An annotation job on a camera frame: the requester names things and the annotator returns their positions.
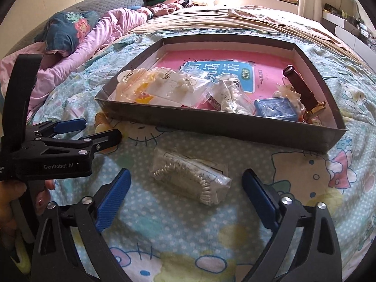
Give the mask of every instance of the blue gripper pad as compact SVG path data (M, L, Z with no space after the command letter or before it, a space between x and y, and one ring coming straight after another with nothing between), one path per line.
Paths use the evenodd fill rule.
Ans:
M112 187L97 208L95 227L98 232L111 226L121 203L130 188L130 172L123 168L112 182Z
M85 119L74 119L69 121L59 122L53 128L56 133L67 133L84 130L86 127Z
M266 192L266 185L261 182L252 169L247 169L244 172L241 182L264 227L272 232L277 231L279 228L277 222L279 206L276 201L271 200L273 196L269 196Z

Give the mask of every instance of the human hand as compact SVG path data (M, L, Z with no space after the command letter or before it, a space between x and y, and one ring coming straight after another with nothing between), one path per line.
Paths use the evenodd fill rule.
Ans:
M45 181L45 190L36 197L36 212L42 214L51 200L50 190L55 189L54 180ZM18 180L0 181L0 231L14 236L17 224L12 214L10 202L20 198L26 191L26 185Z

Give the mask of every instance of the polka dot sheet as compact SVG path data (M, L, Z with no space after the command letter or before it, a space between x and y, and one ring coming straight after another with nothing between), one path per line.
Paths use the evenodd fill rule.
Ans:
M348 276L353 256L360 259L375 237L376 83L373 73L344 56L305 39L252 29L132 35L72 73L50 94L34 123L85 118L86 129L66 137L94 133L94 116L100 111L94 96L109 79L159 39L197 33L257 35L296 43L328 84L347 133L327 154L320 155L112 120L124 137L117 151L98 153L90 177L57 180L53 199L59 205L76 203L111 182L121 168L128 168L131 188L103 237L132 281L241 281L271 236L241 187L242 173L252 168L281 196L305 205L318 201L328 205L340 242L343 275ZM160 186L148 175L156 146L226 164L233 182L225 201L209 207ZM95 275L78 231L73 228L72 233L84 267ZM280 273L288 270L300 234L298 230Z

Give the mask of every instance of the floral pillowcase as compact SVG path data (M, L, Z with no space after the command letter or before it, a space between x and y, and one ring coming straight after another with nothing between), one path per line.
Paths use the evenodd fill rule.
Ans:
M47 54L59 53L67 57L76 50L98 20L99 14L95 11L56 13L34 42L45 41Z

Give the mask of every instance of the flower print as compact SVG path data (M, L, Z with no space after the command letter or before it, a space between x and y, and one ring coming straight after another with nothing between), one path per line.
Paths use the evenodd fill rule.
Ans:
M343 139L339 140L337 143L338 149L346 149L346 147L352 146L352 140L350 137L344 137Z
M80 14L73 13L73 12L67 13L66 16L67 16L67 19L69 21L72 21L73 23L76 23L80 20L80 18L83 18L82 16L80 16Z
M74 27L77 30L78 42L81 43L85 36L89 33L90 25L85 18L80 18L77 22L75 22Z

